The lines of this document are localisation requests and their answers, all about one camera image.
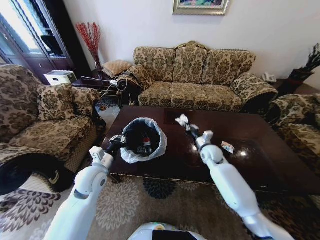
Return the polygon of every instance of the red branch decoration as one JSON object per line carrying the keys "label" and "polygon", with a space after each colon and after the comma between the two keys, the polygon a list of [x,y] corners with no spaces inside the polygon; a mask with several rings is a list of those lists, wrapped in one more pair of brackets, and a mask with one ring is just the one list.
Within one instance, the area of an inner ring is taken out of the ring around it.
{"label": "red branch decoration", "polygon": [[82,39],[84,40],[94,61],[96,62],[96,67],[98,68],[98,70],[100,70],[101,64],[98,56],[99,41],[101,37],[100,26],[95,22],[88,22],[87,24],[85,24],[84,22],[78,22],[77,24],[75,24],[75,27],[81,34]]}

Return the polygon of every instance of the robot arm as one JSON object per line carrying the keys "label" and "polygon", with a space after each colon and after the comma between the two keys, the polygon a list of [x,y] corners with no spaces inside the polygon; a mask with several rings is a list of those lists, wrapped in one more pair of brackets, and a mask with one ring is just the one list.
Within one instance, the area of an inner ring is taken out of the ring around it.
{"label": "robot arm", "polygon": [[109,168],[124,142],[121,136],[110,139],[106,151],[94,146],[90,149],[92,166],[75,177],[68,199],[58,209],[45,240],[85,240],[97,210],[98,197],[107,183]]}
{"label": "robot arm", "polygon": [[223,199],[242,218],[246,227],[260,238],[293,240],[286,230],[261,213],[253,190],[238,170],[226,160],[222,150],[211,144],[214,133],[205,131],[203,136],[200,136],[196,126],[187,127],[188,132],[193,137],[201,159],[208,166],[212,180]]}

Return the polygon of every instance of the white box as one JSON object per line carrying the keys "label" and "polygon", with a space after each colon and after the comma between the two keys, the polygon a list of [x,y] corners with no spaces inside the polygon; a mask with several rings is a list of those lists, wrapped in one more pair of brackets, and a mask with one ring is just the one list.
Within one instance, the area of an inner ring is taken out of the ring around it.
{"label": "white box", "polygon": [[76,75],[73,71],[53,70],[44,74],[51,86],[59,84],[72,84],[77,81]]}

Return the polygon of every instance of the painting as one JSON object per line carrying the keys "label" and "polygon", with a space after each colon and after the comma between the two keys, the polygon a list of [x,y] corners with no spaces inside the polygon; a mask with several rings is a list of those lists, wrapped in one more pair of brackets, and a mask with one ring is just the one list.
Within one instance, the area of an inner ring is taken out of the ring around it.
{"label": "painting", "polygon": [[173,14],[225,15],[231,0],[173,0]]}

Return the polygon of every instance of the wooden cabinet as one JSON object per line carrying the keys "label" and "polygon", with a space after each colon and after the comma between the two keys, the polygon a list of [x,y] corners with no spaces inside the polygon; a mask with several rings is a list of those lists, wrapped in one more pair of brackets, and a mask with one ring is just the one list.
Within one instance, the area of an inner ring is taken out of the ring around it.
{"label": "wooden cabinet", "polygon": [[52,70],[91,70],[63,0],[1,0],[0,57],[29,68],[44,83]]}

